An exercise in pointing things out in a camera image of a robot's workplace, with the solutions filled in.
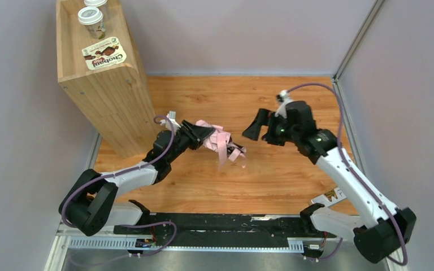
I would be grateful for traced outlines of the pink folding umbrella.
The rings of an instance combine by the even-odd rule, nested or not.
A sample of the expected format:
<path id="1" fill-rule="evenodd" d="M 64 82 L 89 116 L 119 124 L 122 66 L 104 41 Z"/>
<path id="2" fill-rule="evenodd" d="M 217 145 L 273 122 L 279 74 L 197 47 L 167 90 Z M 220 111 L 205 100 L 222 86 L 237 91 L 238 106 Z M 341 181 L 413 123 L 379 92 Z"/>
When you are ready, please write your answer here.
<path id="1" fill-rule="evenodd" d="M 222 126 L 209 124 L 204 120 L 198 120 L 196 125 L 205 128 L 214 128 L 211 135 L 203 141 L 203 145 L 218 154 L 219 169 L 224 166 L 227 160 L 235 162 L 238 158 L 246 159 L 246 148 L 235 143 L 231 133 L 226 132 Z"/>

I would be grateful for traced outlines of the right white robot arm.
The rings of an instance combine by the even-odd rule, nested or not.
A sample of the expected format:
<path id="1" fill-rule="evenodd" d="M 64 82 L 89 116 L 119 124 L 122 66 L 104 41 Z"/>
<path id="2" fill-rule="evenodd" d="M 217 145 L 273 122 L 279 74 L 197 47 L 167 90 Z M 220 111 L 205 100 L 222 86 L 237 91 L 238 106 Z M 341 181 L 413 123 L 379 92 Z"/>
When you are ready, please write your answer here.
<path id="1" fill-rule="evenodd" d="M 271 145 L 295 144 L 303 156 L 330 176 L 358 212 L 350 216 L 313 203 L 300 213 L 313 229 L 353 240 L 359 253 L 374 264 L 409 242 L 416 214 L 409 207 L 396 206 L 366 178 L 339 139 L 330 130 L 317 127 L 306 102 L 288 102 L 276 112 L 259 109 L 242 135 Z"/>

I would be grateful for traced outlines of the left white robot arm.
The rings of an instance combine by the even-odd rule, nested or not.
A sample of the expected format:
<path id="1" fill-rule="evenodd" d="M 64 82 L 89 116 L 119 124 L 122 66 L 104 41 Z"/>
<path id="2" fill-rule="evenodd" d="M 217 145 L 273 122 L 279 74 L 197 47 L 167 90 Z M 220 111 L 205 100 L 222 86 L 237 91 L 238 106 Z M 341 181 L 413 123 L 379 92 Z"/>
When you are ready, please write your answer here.
<path id="1" fill-rule="evenodd" d="M 108 226 L 137 225 L 144 215 L 138 203 L 117 204 L 116 198 L 135 189 L 161 182 L 171 164 L 186 150 L 199 149 L 215 128 L 188 121 L 159 132 L 143 161 L 114 172 L 82 172 L 58 211 L 64 224 L 90 237 Z"/>

